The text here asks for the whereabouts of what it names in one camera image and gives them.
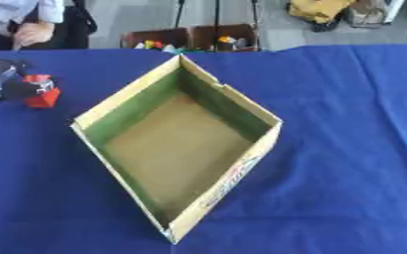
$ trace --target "tripod leg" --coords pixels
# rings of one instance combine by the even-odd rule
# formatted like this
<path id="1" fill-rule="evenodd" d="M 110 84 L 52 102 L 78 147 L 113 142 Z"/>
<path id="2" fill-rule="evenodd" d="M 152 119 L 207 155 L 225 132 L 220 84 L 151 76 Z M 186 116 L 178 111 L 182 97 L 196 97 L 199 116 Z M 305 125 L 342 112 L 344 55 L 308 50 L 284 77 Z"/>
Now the tripod leg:
<path id="1" fill-rule="evenodd" d="M 261 42 L 259 39 L 259 21 L 257 18 L 257 5 L 258 5 L 258 0 L 251 0 L 251 6 L 253 8 L 254 34 L 256 35 L 256 46 L 258 48 L 258 51 L 260 51 Z"/>
<path id="2" fill-rule="evenodd" d="M 220 15 L 220 0 L 215 0 L 214 38 L 213 38 L 213 41 L 212 41 L 215 52 L 217 52 L 217 41 L 219 39 L 219 15 Z"/>
<path id="3" fill-rule="evenodd" d="M 178 16 L 176 17 L 175 28 L 179 28 L 179 24 L 181 24 L 182 11 L 184 10 L 184 5 L 185 5 L 185 0 L 179 0 L 179 11 L 178 11 Z"/>

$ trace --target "floor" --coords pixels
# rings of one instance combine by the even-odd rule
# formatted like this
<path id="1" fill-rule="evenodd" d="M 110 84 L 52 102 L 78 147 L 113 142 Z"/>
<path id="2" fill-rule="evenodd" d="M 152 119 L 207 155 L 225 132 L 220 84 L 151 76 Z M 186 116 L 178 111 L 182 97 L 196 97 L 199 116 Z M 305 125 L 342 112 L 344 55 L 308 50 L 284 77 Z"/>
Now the floor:
<path id="1" fill-rule="evenodd" d="M 171 28 L 178 0 L 86 0 L 99 24 L 91 47 L 115 48 L 122 33 Z M 390 26 L 354 29 L 342 22 L 329 33 L 313 33 L 310 26 L 290 17 L 284 10 L 287 0 L 259 0 L 261 47 L 279 51 L 302 45 L 406 44 L 407 5 Z M 187 0 L 181 26 L 212 24 L 214 1 Z M 221 0 L 221 24 L 252 23 L 251 0 Z"/>

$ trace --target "bag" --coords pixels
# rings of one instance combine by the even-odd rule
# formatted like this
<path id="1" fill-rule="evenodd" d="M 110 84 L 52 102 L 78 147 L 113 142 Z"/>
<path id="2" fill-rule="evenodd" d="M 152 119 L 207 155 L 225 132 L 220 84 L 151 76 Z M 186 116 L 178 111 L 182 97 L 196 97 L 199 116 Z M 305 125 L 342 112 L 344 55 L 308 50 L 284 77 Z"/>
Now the bag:
<path id="1" fill-rule="evenodd" d="M 335 20 L 355 0 L 291 0 L 289 14 L 318 24 Z"/>

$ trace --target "blue fabric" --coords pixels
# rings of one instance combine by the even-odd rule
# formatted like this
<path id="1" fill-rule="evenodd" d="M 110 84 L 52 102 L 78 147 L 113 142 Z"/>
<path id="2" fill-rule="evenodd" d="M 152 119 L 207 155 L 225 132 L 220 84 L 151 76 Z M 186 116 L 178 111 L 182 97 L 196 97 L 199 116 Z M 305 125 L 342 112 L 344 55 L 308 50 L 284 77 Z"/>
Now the blue fabric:
<path id="1" fill-rule="evenodd" d="M 62 79 L 0 103 L 0 253 L 407 254 L 407 46 L 189 57 L 284 119 L 275 149 L 171 246 L 68 128 L 171 56 L 1 53 Z"/>

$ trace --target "open box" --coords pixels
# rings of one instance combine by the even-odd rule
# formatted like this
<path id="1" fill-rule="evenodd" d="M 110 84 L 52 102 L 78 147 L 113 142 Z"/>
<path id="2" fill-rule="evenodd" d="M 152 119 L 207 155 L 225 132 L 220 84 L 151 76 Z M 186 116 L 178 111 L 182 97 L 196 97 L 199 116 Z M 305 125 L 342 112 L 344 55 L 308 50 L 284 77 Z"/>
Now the open box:
<path id="1" fill-rule="evenodd" d="M 177 243 L 267 154 L 281 123 L 187 57 L 176 56 L 71 127 Z"/>

